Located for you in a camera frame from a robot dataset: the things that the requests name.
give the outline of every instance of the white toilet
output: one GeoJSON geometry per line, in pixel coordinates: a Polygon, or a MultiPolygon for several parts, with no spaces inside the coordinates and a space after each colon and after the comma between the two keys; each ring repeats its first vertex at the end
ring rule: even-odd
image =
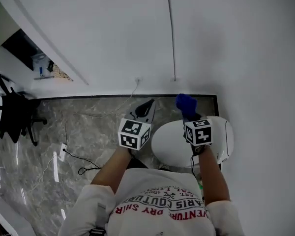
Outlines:
{"type": "MultiPolygon", "coordinates": [[[[217,163],[221,164],[230,157],[234,150],[234,134],[231,124],[224,118],[207,116],[212,120],[213,144],[212,151],[217,163]]],[[[161,126],[153,135],[152,150],[156,158],[163,164],[174,167],[190,167],[192,150],[183,137],[183,121],[177,120],[161,126]]],[[[198,157],[193,157],[198,164],[198,157]]]]}

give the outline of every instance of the white cable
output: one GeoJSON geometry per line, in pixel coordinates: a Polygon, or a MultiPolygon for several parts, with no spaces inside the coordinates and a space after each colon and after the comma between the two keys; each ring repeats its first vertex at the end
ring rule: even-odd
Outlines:
{"type": "Polygon", "coordinates": [[[106,116],[109,116],[109,115],[111,115],[111,114],[117,112],[117,111],[118,111],[118,110],[119,110],[124,104],[126,104],[126,102],[127,102],[128,100],[131,99],[132,95],[133,95],[134,92],[137,90],[137,88],[138,88],[138,86],[139,86],[139,83],[140,83],[140,81],[137,81],[137,86],[136,86],[136,88],[132,91],[130,97],[129,97],[128,99],[126,99],[121,105],[119,105],[119,107],[117,107],[115,110],[113,110],[112,112],[110,112],[110,113],[108,113],[108,114],[105,114],[105,115],[103,115],[103,116],[93,116],[93,115],[81,114],[81,113],[73,113],[73,114],[74,114],[74,115],[81,115],[81,116],[89,116],[89,117],[97,118],[97,119],[101,119],[101,118],[104,118],[104,117],[106,117],[106,116]]]}
{"type": "Polygon", "coordinates": [[[57,156],[57,155],[53,155],[53,157],[49,160],[49,162],[48,162],[48,164],[47,164],[47,167],[44,169],[43,174],[41,175],[41,177],[40,177],[40,179],[39,179],[39,181],[38,181],[38,184],[35,185],[35,187],[34,187],[32,190],[28,191],[27,193],[31,193],[33,190],[36,189],[37,186],[39,186],[41,180],[42,180],[43,177],[44,177],[45,171],[48,169],[50,162],[53,160],[53,158],[54,158],[55,156],[57,156]]]}

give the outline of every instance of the gray marble tile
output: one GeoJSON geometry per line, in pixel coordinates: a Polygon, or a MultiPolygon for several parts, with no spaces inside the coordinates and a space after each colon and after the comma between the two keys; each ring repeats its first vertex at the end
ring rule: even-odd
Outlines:
{"type": "MultiPolygon", "coordinates": [[[[156,112],[152,134],[160,126],[180,119],[174,97],[154,99],[156,112]]],[[[61,209],[68,213],[83,186],[90,183],[97,173],[93,170],[78,175],[81,167],[92,165],[66,154],[64,162],[57,159],[59,182],[54,178],[52,160],[40,184],[32,190],[52,159],[53,152],[59,153],[61,143],[66,142],[72,154],[103,166],[118,144],[120,119],[132,104],[144,103],[149,98],[134,97],[122,105],[125,100],[123,97],[44,100],[38,114],[45,117],[48,123],[34,125],[34,134],[39,141],[37,147],[31,144],[28,135],[20,137],[17,144],[7,134],[0,139],[0,198],[26,218],[38,236],[57,235],[63,222],[61,209]],[[81,114],[109,115],[94,118],[81,114]]],[[[200,114],[214,115],[213,99],[198,98],[197,110],[200,114]]],[[[153,156],[151,140],[137,157],[149,168],[158,168],[160,164],[153,156]]]]}

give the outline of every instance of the black chair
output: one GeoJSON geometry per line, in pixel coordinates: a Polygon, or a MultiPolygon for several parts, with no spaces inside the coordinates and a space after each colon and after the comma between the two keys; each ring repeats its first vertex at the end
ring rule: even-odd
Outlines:
{"type": "Polygon", "coordinates": [[[24,136],[28,130],[31,142],[34,146],[37,146],[38,142],[34,140],[31,127],[35,122],[42,122],[44,125],[47,124],[46,119],[33,117],[40,102],[26,99],[24,95],[16,93],[13,88],[9,92],[1,75],[0,86],[6,94],[2,96],[2,106],[0,106],[0,110],[2,110],[0,138],[2,139],[5,132],[7,132],[12,141],[17,143],[20,134],[24,136]]]}

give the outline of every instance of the person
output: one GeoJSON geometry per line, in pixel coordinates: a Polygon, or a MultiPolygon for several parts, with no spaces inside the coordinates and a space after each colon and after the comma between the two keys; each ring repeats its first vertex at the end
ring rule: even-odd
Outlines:
{"type": "Polygon", "coordinates": [[[59,236],[243,236],[227,184],[210,146],[198,156],[205,203],[192,174],[127,169],[118,147],[85,186],[59,236]]]}

